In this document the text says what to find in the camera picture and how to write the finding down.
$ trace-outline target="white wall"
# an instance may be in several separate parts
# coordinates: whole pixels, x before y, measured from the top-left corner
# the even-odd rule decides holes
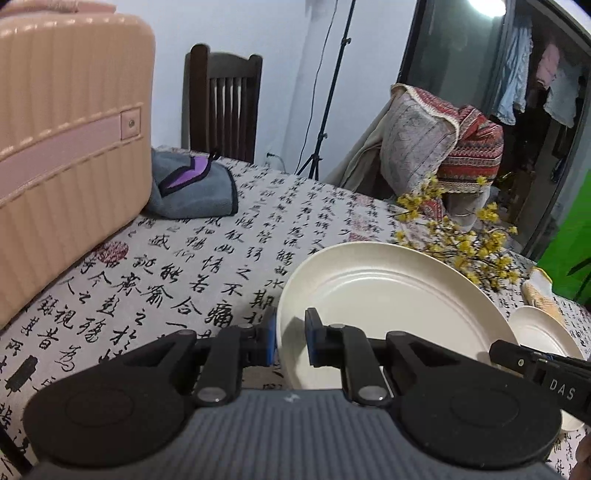
[[[196,43],[212,51],[263,57],[255,161],[280,152],[309,24],[305,0],[116,0],[118,12],[152,26],[156,65],[152,144],[181,145],[185,55]]]
[[[304,45],[297,86],[291,104],[282,156],[287,171],[296,169],[310,117],[314,75],[329,26],[335,0],[309,0],[310,27]],[[416,0],[359,0],[349,31],[352,43],[345,49],[332,109],[320,155],[320,178],[326,177],[389,99],[389,87],[396,82]],[[302,163],[314,151],[324,106],[336,64],[350,1],[339,0],[335,23],[324,54],[316,89],[316,104]]]

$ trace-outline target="red patterned fabric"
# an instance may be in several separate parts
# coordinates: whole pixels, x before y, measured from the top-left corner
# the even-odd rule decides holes
[[[476,179],[492,184],[503,156],[503,129],[468,105],[460,109],[460,135],[456,148],[443,161],[437,177],[450,193],[477,193]]]
[[[446,102],[445,100],[433,95],[432,93],[426,90],[423,90],[422,88],[409,86],[407,86],[407,88],[412,89],[417,94],[422,103],[426,106],[434,108],[437,112],[444,116],[449,116],[453,119],[458,118],[457,108],[454,107],[451,103]]]

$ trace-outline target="round black disc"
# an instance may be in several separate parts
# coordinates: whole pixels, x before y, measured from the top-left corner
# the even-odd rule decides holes
[[[562,422],[557,405],[538,386],[473,366],[421,376],[402,397],[400,415],[407,433],[430,455],[490,470],[543,461]]]
[[[41,390],[23,415],[37,455],[106,468],[161,449],[180,430],[185,402],[150,370],[75,375]]]

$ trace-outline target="black cable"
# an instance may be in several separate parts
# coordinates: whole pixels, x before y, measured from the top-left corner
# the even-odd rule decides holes
[[[339,0],[335,0],[335,10],[333,11],[333,15],[330,19],[329,29],[326,32],[326,37],[324,38],[324,45],[322,45],[322,53],[320,54],[320,63],[318,64],[318,70],[316,70],[316,77],[314,77],[314,87],[312,88],[312,105],[310,108],[310,120],[308,121],[308,127],[306,128],[306,137],[304,138],[304,145],[302,145],[301,152],[300,152],[300,159],[298,160],[297,167],[295,168],[296,173],[300,168],[301,158],[304,155],[304,149],[306,148],[306,144],[308,143],[308,133],[310,133],[310,125],[312,124],[312,118],[314,116],[314,100],[316,99],[316,84],[318,83],[318,75],[320,73],[320,68],[322,67],[322,61],[324,60],[324,51],[326,49],[326,43],[329,40],[330,30],[332,29],[332,25],[335,21],[336,9],[339,6]]]

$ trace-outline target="small white plate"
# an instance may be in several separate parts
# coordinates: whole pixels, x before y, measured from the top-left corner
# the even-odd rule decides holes
[[[561,324],[546,312],[535,307],[519,307],[511,314],[509,325],[520,345],[540,352],[554,353],[584,360],[579,346]],[[583,427],[583,422],[562,412],[563,432],[573,432]]]

